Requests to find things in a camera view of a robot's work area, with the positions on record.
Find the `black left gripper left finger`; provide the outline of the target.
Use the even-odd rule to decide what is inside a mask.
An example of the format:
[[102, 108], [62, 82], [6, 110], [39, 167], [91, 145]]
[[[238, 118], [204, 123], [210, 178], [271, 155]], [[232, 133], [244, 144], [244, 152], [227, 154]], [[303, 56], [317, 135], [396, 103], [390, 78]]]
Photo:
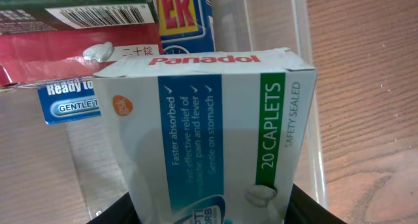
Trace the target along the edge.
[[141, 224], [141, 221], [129, 193], [126, 193], [88, 224]]

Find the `white Panadol box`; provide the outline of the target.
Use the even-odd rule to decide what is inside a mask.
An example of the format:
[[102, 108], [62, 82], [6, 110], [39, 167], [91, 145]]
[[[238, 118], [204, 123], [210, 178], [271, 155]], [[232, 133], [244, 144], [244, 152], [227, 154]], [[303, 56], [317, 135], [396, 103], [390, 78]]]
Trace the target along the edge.
[[283, 223], [316, 69], [286, 48], [126, 57], [92, 78], [142, 223]]

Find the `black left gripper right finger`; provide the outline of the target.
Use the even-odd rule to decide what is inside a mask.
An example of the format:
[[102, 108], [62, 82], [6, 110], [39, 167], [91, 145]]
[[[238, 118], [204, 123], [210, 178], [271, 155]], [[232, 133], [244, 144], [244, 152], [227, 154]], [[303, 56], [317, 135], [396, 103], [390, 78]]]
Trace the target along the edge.
[[285, 215], [285, 224], [346, 224], [313, 200], [296, 184]]

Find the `red medicine box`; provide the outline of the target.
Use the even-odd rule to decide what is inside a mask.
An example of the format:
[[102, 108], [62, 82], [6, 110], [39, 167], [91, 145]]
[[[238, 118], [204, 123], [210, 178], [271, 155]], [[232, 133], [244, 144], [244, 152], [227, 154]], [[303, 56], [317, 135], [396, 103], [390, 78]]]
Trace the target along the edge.
[[125, 56], [162, 54], [157, 24], [1, 36], [1, 87], [81, 78]]

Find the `blue Kool Fever box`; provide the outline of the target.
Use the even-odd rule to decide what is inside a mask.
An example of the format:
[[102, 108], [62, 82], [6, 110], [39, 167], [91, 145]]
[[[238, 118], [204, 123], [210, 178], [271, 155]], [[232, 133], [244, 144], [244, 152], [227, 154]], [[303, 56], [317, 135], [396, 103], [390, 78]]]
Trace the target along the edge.
[[[157, 11], [165, 54], [215, 50], [210, 0], [157, 0]], [[38, 94], [47, 124], [100, 115], [90, 77], [48, 84]]]

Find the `dark green round-label box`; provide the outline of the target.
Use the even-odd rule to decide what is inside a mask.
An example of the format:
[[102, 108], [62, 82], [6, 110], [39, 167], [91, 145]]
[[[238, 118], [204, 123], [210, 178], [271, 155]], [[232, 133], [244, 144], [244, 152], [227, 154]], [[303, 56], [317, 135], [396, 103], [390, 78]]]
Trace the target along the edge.
[[157, 23], [153, 0], [1, 0], [1, 34]]

